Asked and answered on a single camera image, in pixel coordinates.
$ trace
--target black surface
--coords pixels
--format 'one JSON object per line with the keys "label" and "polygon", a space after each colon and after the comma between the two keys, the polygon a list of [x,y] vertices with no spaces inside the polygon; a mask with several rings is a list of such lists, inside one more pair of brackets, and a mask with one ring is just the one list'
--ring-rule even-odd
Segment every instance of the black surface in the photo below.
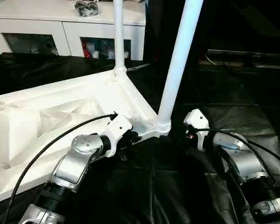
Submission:
{"label": "black surface", "polygon": [[[128,67],[137,65],[130,62]],[[2,54],[0,94],[112,69],[114,61]],[[166,79],[162,64],[128,76],[158,111]],[[236,223],[225,181],[205,153],[184,142],[183,119],[199,108],[211,125],[244,135],[280,155],[280,70],[186,68],[169,137],[152,138],[93,164],[67,212],[67,223]],[[280,164],[259,151],[280,186]],[[20,219],[35,190],[17,196],[10,223]],[[7,201],[0,203],[0,219]]]}

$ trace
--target black table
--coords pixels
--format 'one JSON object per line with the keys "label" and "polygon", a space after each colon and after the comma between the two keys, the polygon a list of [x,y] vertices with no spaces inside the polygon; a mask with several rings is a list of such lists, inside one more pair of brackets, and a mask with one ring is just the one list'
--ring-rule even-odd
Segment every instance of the black table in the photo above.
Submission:
{"label": "black table", "polygon": [[[0,94],[113,67],[114,61],[109,60],[4,53]],[[127,74],[158,111],[167,68],[153,63]],[[67,223],[236,223],[225,181],[204,153],[185,144],[183,119],[196,108],[213,127],[240,133],[280,155],[280,70],[186,68],[169,136],[124,150],[126,161],[116,155],[93,164],[66,212]],[[280,185],[280,164],[268,153],[259,153]],[[17,196],[10,223],[21,218],[37,189]],[[236,196],[233,200],[236,207]],[[0,202],[0,220],[7,203]]]}

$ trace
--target white vertical tube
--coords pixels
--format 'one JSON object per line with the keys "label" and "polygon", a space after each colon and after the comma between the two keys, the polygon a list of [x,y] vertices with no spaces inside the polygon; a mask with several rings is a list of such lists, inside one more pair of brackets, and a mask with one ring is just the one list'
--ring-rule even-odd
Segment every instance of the white vertical tube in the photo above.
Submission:
{"label": "white vertical tube", "polygon": [[186,0],[157,117],[159,128],[171,126],[171,114],[187,62],[203,0]]}
{"label": "white vertical tube", "polygon": [[124,45],[123,45],[123,0],[114,0],[114,30],[115,30],[115,71],[125,71]]}

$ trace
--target black cable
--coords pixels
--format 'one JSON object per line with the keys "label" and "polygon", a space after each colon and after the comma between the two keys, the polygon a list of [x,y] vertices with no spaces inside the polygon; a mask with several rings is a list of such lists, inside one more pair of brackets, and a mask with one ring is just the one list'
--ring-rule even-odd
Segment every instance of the black cable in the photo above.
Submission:
{"label": "black cable", "polygon": [[251,141],[251,140],[247,140],[247,142],[248,142],[249,144],[254,145],[254,146],[256,146],[256,147],[262,149],[263,151],[265,151],[265,152],[271,154],[273,157],[275,157],[277,160],[280,161],[280,156],[278,156],[276,153],[272,152],[271,150],[267,149],[266,147],[263,147],[262,145],[257,144],[256,142]]}
{"label": "black cable", "polygon": [[264,162],[264,160],[262,159],[262,157],[260,156],[260,154],[253,148],[250,146],[250,144],[246,141],[244,141],[242,138],[240,138],[239,136],[235,135],[235,134],[232,134],[228,131],[223,131],[223,130],[220,130],[220,129],[214,129],[214,128],[195,128],[195,132],[203,132],[203,131],[209,131],[209,132],[219,132],[219,133],[223,133],[223,134],[227,134],[239,141],[241,141],[244,145],[246,145],[252,152],[254,152],[255,156],[257,157],[257,159],[259,160],[259,162],[261,163],[261,165],[265,168],[266,172],[268,173],[268,175],[273,179],[273,175],[272,173],[270,172],[270,170],[268,169],[266,163]]}
{"label": "black cable", "polygon": [[22,174],[20,175],[19,179],[18,179],[18,182],[15,184],[15,187],[14,187],[14,190],[10,196],[10,201],[9,201],[9,204],[7,206],[7,209],[6,209],[6,212],[4,214],[4,217],[3,217],[3,221],[2,221],[2,224],[5,224],[6,221],[7,221],[7,217],[8,217],[8,214],[9,214],[9,211],[11,209],[11,206],[14,202],[14,198],[15,198],[15,195],[18,191],[18,188],[20,186],[20,183],[21,181],[23,180],[25,174],[28,172],[28,170],[31,168],[31,166],[33,165],[33,163],[51,146],[53,145],[55,142],[57,142],[58,140],[60,140],[61,138],[63,138],[65,135],[71,133],[72,131],[76,130],[77,128],[81,127],[81,126],[84,126],[88,123],[91,123],[95,120],[99,120],[99,119],[103,119],[103,118],[110,118],[111,120],[113,119],[113,116],[116,117],[117,115],[116,114],[108,114],[108,115],[103,115],[103,116],[99,116],[99,117],[96,117],[96,118],[92,118],[90,120],[87,120],[87,121],[84,121],[74,127],[72,127],[71,129],[67,130],[66,132],[62,133],[61,135],[57,136],[55,139],[53,139],[49,144],[47,144],[31,161],[30,163],[26,166],[26,168],[24,169],[24,171],[22,172]]}

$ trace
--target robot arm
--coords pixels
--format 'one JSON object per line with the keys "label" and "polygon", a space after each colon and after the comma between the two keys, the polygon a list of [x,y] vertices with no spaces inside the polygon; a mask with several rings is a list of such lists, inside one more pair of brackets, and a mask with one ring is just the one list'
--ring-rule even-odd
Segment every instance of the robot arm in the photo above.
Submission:
{"label": "robot arm", "polygon": [[[197,129],[209,128],[208,120],[198,109],[189,112],[184,123]],[[212,147],[219,147],[225,152],[231,163],[223,161],[223,164],[237,180],[237,185],[250,205],[255,221],[267,223],[280,219],[280,189],[276,188],[272,177],[255,153],[243,144],[243,142],[247,142],[246,139],[237,133],[233,134],[243,141],[224,133],[216,133],[211,137],[208,136],[208,133],[207,131],[197,133],[197,148],[204,151],[203,143],[207,137],[212,138],[210,139]]]}
{"label": "robot arm", "polygon": [[67,154],[60,159],[34,204],[29,205],[20,224],[62,224],[67,199],[76,193],[89,164],[99,158],[111,157],[122,136],[132,124],[122,115],[112,120],[98,135],[79,135],[72,141]]}

